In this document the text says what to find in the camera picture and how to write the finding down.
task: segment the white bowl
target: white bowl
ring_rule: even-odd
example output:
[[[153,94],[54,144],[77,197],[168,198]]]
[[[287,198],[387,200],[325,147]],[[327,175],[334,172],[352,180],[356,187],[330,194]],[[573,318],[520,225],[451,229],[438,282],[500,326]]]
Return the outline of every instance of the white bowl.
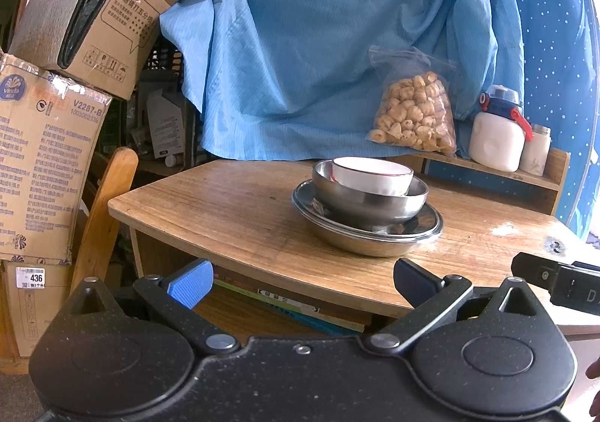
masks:
[[[337,183],[361,192],[403,196],[408,192],[413,171],[400,163],[344,156],[331,165],[331,178]]]

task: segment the hand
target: hand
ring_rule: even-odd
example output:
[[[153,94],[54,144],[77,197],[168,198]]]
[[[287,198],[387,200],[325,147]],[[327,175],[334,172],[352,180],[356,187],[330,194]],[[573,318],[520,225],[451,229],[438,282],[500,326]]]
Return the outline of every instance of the hand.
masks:
[[[598,378],[600,376],[600,358],[590,364],[586,370],[586,376],[589,379]],[[592,406],[590,406],[590,415],[596,417],[594,422],[600,422],[600,391],[596,393]]]

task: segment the metal bowl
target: metal bowl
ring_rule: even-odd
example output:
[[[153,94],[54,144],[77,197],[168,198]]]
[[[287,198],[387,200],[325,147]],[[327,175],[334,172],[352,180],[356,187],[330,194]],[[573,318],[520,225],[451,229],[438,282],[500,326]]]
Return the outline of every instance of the metal bowl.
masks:
[[[312,180],[302,182],[292,193],[292,204],[307,221],[312,233],[339,249],[363,256],[400,257],[418,246],[434,241],[442,233],[442,216],[429,204],[403,224],[356,229],[336,222],[331,212],[315,199]]]
[[[429,188],[413,177],[408,194],[402,197],[378,195],[350,189],[331,180],[331,161],[322,160],[313,168],[316,198],[340,222],[357,227],[389,226],[415,217],[421,210]]]

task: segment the bag of snacks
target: bag of snacks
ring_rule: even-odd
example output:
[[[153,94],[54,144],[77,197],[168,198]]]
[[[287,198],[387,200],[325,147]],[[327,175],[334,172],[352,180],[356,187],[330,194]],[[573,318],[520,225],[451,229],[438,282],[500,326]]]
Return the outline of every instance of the bag of snacks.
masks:
[[[368,139],[419,151],[456,153],[456,134],[448,82],[456,65],[416,48],[369,49],[371,64],[383,77],[383,97]]]

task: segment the stack of bowls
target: stack of bowls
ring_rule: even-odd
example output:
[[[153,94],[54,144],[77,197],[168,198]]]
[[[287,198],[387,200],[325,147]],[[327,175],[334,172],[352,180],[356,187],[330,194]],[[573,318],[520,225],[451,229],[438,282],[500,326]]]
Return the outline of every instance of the stack of bowls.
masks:
[[[428,191],[399,163],[345,157],[317,163],[292,202],[316,235],[341,249],[401,256],[442,232]]]

